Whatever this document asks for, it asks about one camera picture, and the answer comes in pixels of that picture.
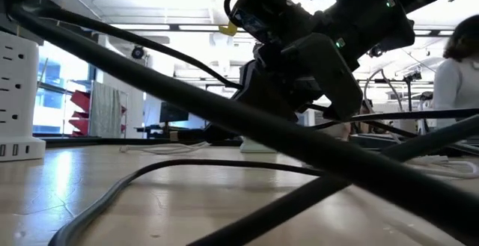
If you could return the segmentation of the grey panel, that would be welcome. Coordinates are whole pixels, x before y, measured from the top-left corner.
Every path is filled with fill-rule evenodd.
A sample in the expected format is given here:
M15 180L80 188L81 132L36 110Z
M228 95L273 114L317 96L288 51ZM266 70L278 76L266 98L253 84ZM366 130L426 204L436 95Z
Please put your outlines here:
M91 90L90 135L119 138L121 135L120 91L94 82Z

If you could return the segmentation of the pale green cube power strip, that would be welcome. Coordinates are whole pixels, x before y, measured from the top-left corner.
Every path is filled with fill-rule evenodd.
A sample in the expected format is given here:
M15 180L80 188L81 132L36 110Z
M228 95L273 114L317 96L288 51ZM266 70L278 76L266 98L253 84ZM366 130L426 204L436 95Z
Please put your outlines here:
M241 153L277 153L276 150L259 144L247 137L242 137L242 143L239 146Z

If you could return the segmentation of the red bin rack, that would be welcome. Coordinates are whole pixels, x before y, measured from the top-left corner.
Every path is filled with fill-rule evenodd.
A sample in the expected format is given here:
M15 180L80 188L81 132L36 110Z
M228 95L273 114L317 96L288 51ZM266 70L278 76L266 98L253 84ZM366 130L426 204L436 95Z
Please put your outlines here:
M81 92L76 90L70 98L70 101L79 108L79 111L74 111L68 123L74 127L73 136L87 137L90 135L90 112L91 112L91 92ZM123 117L126 113L126 107L122 104L123 97L120 92L121 104L121 135L125 131L126 125L123 123Z

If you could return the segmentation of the small black monitor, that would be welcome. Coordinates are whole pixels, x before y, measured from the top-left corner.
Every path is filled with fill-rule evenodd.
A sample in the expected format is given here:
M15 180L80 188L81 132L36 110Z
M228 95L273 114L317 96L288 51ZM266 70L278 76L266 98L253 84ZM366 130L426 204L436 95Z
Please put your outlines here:
M162 102L160 105L160 123L180 122L189 119L189 112L178 108L171 103Z

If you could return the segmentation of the white tower power strip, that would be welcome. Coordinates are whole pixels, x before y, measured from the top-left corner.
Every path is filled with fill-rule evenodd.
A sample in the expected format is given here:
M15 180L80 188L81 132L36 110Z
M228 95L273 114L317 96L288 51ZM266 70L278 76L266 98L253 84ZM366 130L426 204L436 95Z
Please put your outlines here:
M35 42L0 31L0 162L44 157L33 136L38 63Z

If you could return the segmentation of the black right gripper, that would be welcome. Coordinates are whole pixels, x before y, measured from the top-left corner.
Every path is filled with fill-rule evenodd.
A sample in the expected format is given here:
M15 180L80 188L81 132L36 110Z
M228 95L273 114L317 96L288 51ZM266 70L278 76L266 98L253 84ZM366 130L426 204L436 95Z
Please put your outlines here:
M363 95L350 70L373 47L382 51L403 48L415 41L414 22L407 19L400 0L351 0L316 11L314 33L284 49L305 68L331 101L338 119L353 116Z

